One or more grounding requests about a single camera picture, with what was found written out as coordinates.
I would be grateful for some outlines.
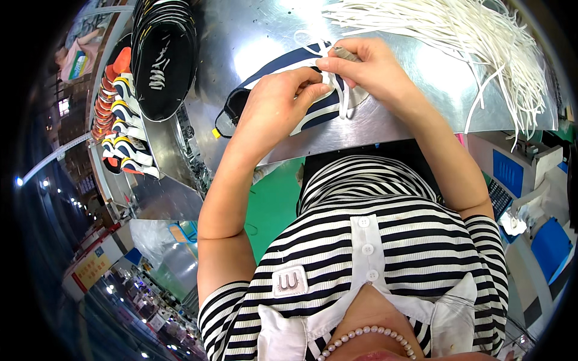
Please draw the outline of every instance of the woman's right arm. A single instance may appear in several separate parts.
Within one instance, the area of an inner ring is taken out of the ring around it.
[[[317,60],[319,69],[341,75],[350,87],[361,86],[403,121],[416,138],[448,208],[462,219],[475,214],[493,219],[480,168],[387,45],[376,38],[350,38],[335,46],[348,49],[363,62],[340,59],[331,51],[328,58]]]

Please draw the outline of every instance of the stainless steel work surface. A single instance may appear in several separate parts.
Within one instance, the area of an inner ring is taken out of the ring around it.
[[[293,35],[308,30],[334,43],[350,31],[331,25],[321,16],[327,0],[211,0],[201,3],[198,31],[200,63],[194,91],[186,107],[195,136],[211,173],[217,170],[227,139],[212,134],[215,118],[229,93],[271,60],[297,49]],[[443,54],[419,40],[374,32],[392,51],[410,78],[448,120],[454,132],[463,132],[477,93],[467,63]],[[488,76],[479,68],[482,79]],[[538,116],[537,129],[557,129],[555,101],[545,96],[546,113]],[[485,109],[474,111],[470,132],[513,129],[499,87],[492,82],[484,92]],[[219,124],[223,132],[233,132]],[[309,128],[279,144],[260,164],[318,154],[372,143],[411,137],[407,130],[375,99],[361,103],[350,119],[333,119]]]

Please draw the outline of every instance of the green floor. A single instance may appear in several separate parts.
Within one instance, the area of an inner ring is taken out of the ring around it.
[[[301,191],[295,173],[305,158],[292,159],[251,187],[245,231],[257,263],[271,242],[295,220]]]

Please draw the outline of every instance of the woman's left arm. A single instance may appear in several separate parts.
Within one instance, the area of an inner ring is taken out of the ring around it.
[[[320,81],[319,73],[304,67],[266,75],[251,91],[199,216],[200,305],[219,287],[252,279],[255,258],[243,226],[253,170],[329,91]]]

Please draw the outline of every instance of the woman's left hand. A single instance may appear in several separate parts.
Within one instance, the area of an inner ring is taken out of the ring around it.
[[[295,129],[315,99],[329,91],[321,79],[306,66],[262,77],[251,90],[227,151],[255,167]]]

